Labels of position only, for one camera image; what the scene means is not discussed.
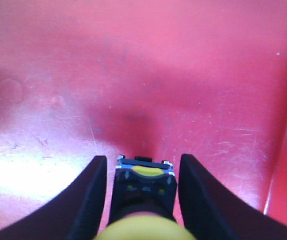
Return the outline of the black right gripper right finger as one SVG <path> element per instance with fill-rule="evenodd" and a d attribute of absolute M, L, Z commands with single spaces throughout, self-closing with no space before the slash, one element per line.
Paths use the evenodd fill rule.
<path fill-rule="evenodd" d="M 180 160 L 178 198 L 184 226 L 198 240 L 287 240 L 287 226 L 222 185 L 192 154 Z"/>

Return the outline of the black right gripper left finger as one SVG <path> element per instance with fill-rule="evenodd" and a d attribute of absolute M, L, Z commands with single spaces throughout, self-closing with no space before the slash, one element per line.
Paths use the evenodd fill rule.
<path fill-rule="evenodd" d="M 98 234 L 107 189 L 107 158 L 95 156 L 60 194 L 0 230 L 0 240 L 93 240 Z"/>

